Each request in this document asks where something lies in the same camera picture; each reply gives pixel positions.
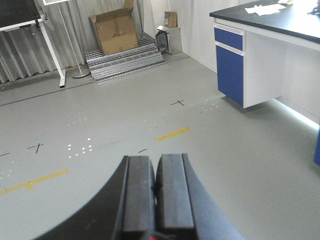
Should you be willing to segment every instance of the white paper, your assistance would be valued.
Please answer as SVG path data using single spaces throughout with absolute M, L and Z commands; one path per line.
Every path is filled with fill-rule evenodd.
M 294 1 L 295 1 L 295 0 L 279 0 L 279 1 L 278 1 L 278 4 L 287 4 L 287 5 L 290 5 L 290 4 L 294 4 Z
M 245 8 L 248 14 L 258 14 L 259 16 L 262 15 L 269 15 L 269 14 L 277 14 L 280 13 L 280 9 L 285 9 L 286 7 L 281 4 L 273 4 L 273 5 L 254 5 L 254 7 Z

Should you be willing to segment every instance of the black panel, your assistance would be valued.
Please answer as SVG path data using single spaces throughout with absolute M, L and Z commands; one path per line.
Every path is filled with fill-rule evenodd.
M 34 0 L 0 0 L 0 28 L 40 19 Z
M 244 240 L 201 184 L 186 153 L 182 159 L 197 240 Z
M 37 240 L 119 240 L 123 222 L 129 157 L 83 208 Z
M 123 218 L 123 238 L 140 239 L 156 228 L 155 173 L 148 156 L 129 158 Z
M 194 240 L 194 221 L 180 154 L 163 154 L 156 173 L 157 230 L 175 239 Z

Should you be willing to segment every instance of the white table leg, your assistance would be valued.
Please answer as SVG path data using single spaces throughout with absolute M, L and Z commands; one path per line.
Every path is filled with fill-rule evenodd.
M 44 22 L 41 21 L 39 22 L 40 26 L 41 26 L 41 31 L 42 31 L 42 34 L 43 34 L 43 37 L 44 37 L 44 40 L 49 48 L 49 51 L 51 53 L 51 56 L 53 58 L 53 61 L 54 61 L 54 64 L 56 66 L 56 69 L 58 70 L 59 72 L 59 75 L 60 75 L 60 84 L 59 84 L 59 87 L 60 88 L 64 88 L 66 86 L 66 70 L 65 69 L 61 69 L 60 67 L 60 64 L 58 62 L 58 59 L 57 59 L 57 56 L 56 56 L 56 53 L 51 45 L 51 42 L 50 42 L 50 39 L 48 37 L 48 34 L 47 34 L 47 31 L 46 31 L 46 28 L 45 28 L 45 25 L 44 25 Z

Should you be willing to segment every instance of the small cardboard box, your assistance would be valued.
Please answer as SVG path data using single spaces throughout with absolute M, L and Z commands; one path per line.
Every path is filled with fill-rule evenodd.
M 164 26 L 166 26 L 167 28 L 175 28 L 178 26 L 178 15 L 176 12 L 164 12 Z
M 90 20 L 104 55 L 138 47 L 136 28 L 131 12 L 134 0 L 125 0 L 122 9 L 91 16 Z

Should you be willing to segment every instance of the epoxy floor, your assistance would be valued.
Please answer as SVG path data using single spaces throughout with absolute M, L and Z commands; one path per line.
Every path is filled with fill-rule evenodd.
M 215 73 L 183 53 L 165 58 L 168 67 L 99 87 L 68 77 L 60 89 L 57 72 L 0 85 L 0 240 L 33 239 L 68 218 L 124 155 L 156 168 L 165 153 L 188 153 L 246 239 L 319 239 L 319 128 L 276 100 L 241 109 Z

